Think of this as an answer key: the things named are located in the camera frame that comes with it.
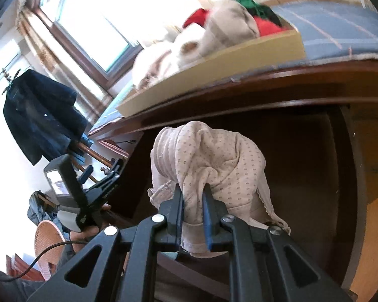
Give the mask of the person's left hand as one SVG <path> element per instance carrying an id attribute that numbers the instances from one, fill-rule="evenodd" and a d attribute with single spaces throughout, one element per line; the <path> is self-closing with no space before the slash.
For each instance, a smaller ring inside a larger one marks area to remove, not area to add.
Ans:
<path id="1" fill-rule="evenodd" d="M 88 238 L 94 237 L 100 231 L 102 231 L 105 227 L 107 227 L 107 223 L 105 221 L 102 222 L 100 226 L 89 226 L 85 228 L 82 232 L 75 232 L 70 231 L 69 237 L 71 241 L 85 241 Z"/>

